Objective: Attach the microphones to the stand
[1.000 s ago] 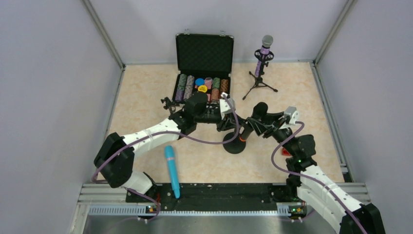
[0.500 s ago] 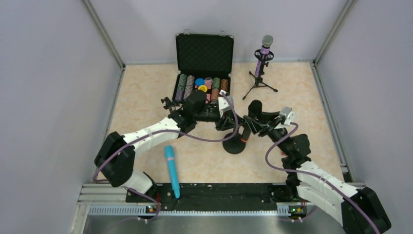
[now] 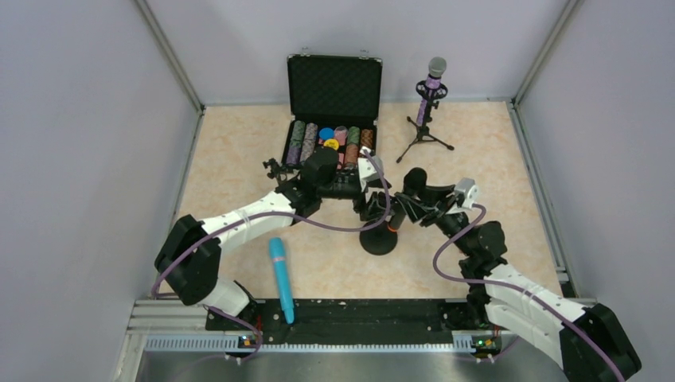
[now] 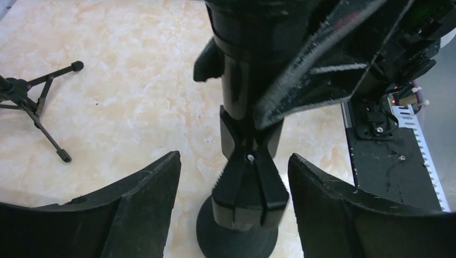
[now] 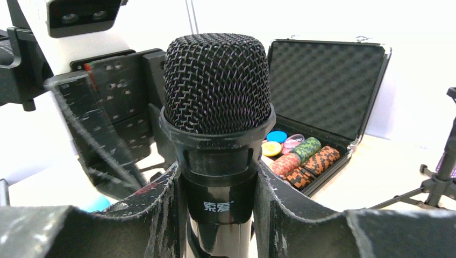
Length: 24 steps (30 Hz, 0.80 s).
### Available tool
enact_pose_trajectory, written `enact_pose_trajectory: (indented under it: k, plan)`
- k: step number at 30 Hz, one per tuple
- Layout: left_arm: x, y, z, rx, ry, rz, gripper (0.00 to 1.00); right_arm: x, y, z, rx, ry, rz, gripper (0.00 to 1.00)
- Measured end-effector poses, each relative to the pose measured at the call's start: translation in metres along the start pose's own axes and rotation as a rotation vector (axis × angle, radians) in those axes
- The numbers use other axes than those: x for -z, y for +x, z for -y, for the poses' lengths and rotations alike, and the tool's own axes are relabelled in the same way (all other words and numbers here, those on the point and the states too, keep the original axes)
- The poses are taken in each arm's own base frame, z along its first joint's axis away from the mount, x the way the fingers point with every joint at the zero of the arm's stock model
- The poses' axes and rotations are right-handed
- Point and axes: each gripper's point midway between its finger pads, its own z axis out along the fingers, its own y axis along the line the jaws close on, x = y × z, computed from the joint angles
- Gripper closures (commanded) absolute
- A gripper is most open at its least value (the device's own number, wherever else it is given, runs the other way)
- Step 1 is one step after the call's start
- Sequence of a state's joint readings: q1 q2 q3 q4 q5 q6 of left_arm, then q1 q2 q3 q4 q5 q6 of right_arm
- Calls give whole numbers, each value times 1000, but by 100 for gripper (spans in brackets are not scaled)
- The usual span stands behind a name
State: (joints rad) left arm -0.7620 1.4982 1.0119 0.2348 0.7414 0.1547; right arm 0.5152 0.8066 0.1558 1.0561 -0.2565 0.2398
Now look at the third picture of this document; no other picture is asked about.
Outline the black microphone orange end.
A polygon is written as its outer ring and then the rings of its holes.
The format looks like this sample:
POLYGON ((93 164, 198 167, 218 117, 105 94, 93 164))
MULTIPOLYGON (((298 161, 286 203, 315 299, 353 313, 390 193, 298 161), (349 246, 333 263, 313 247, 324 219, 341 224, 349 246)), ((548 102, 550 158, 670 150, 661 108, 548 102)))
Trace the black microphone orange end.
POLYGON ((392 197, 392 209, 388 220, 388 229, 397 232, 408 219, 418 222, 425 213, 419 194, 427 185, 427 172, 414 167, 404 176, 403 188, 392 197))

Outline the round base clamp stand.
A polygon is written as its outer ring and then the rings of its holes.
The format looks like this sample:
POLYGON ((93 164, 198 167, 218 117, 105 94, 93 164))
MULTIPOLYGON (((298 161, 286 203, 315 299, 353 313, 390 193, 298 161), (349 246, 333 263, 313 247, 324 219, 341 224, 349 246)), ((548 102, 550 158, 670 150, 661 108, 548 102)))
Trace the round base clamp stand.
POLYGON ((360 244, 369 254, 387 255, 396 247, 400 229, 397 232, 388 229, 389 217, 383 216, 379 220, 365 222, 367 225, 375 224, 375 227, 359 233, 360 244))

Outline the shock mount tripod stand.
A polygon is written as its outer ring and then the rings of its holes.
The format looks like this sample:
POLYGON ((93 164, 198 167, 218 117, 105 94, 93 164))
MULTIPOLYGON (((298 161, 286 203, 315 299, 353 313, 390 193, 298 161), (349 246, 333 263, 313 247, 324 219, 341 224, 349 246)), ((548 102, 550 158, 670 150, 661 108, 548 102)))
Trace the shock mount tripod stand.
POLYGON ((447 96, 448 89, 442 83, 440 76, 428 75, 427 79, 422 80, 416 84, 416 92, 421 96, 418 115, 416 119, 407 117, 407 122, 410 123, 416 130, 415 138, 408 144, 404 152, 397 158, 396 163, 401 163, 404 156, 415 145, 436 142, 444 146, 446 149, 453 151, 455 149, 449 143, 435 137, 431 134, 429 123, 433 121, 431 112, 439 107, 439 102, 447 96))

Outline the purple glitter microphone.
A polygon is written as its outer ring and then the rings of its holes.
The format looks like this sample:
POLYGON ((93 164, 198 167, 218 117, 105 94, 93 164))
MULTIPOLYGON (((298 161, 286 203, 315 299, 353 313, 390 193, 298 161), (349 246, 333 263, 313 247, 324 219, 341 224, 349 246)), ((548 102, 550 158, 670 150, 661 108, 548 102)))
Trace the purple glitter microphone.
POLYGON ((438 107, 440 99, 447 95, 447 88, 441 77, 447 69, 447 62, 442 57, 433 57, 428 64, 428 75, 425 81, 416 85, 416 91, 422 96, 416 122, 424 125, 430 118, 431 109, 438 107))

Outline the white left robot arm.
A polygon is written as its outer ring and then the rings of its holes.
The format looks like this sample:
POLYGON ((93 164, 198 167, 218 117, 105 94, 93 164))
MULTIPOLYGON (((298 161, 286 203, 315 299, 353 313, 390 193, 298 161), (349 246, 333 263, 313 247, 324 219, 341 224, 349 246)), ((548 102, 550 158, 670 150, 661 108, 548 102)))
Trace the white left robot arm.
POLYGON ((310 223, 325 199, 362 202, 369 188, 390 186, 381 159, 365 146, 352 170, 339 170, 330 148, 316 149, 293 177, 273 159, 263 165, 278 182, 271 192, 231 212, 204 220, 185 215, 174 223, 154 261, 153 293, 167 282, 184 305, 237 317, 254 299, 235 281, 220 279, 223 254, 278 228, 310 223))

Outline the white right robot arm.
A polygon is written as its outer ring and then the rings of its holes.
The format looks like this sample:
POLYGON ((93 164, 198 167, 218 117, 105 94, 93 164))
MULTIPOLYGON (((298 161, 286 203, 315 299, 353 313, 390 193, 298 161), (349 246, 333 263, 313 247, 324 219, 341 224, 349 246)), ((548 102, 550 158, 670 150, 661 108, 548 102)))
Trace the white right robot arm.
POLYGON ((432 266, 446 280, 469 284, 473 314, 541 351, 569 381, 627 381, 641 371, 613 310, 560 296, 508 263, 501 223, 483 221, 486 208, 476 203, 475 190, 427 187, 395 195, 410 221, 447 236, 432 266))

